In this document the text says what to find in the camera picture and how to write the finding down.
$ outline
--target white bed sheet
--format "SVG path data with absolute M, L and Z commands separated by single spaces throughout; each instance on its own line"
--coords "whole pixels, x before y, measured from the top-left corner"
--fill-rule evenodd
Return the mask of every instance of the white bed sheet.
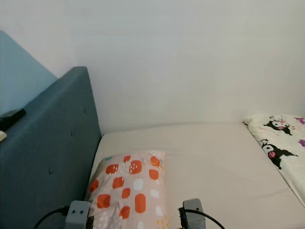
M 182 202 L 199 198 L 226 229 L 305 229 L 305 208 L 243 124 L 193 124 L 106 134 L 105 156 L 166 151 L 167 206 L 179 228 Z M 207 219 L 207 229 L 218 227 Z

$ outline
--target pillow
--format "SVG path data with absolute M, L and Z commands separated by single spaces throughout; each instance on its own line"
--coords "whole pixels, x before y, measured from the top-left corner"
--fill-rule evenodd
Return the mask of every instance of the pillow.
M 89 187 L 93 228 L 168 228 L 164 162 L 159 151 L 104 158 Z

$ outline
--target blue headboard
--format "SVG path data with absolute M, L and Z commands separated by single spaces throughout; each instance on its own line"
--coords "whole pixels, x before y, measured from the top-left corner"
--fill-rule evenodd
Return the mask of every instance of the blue headboard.
M 0 144 L 0 228 L 30 229 L 81 200 L 101 133 L 86 67 L 74 67 L 25 107 Z M 41 228 L 64 226 L 51 216 Z

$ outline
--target black cartoon character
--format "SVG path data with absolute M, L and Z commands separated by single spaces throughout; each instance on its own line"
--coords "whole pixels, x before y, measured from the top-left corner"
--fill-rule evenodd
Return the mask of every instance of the black cartoon character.
M 271 120 L 264 126 L 271 127 L 274 130 L 283 130 L 286 134 L 292 135 L 290 133 L 289 124 L 286 122 L 286 117 L 279 116 L 271 116 L 269 117 Z
M 272 161 L 273 164 L 275 164 L 278 167 L 278 169 L 282 169 L 280 166 L 280 164 L 281 164 L 280 157 L 282 155 L 298 156 L 298 155 L 294 155 L 294 154 L 290 153 L 289 151 L 287 151 L 285 149 L 282 150 L 272 144 L 268 144 L 267 139 L 261 140 L 260 145 L 261 145 L 263 151 L 268 155 L 269 159 Z

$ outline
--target pillowcase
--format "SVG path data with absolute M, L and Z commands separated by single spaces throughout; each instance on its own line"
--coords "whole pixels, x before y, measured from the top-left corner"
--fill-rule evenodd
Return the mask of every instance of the pillowcase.
M 89 187 L 94 229 L 169 227 L 166 211 L 165 152 L 104 158 Z

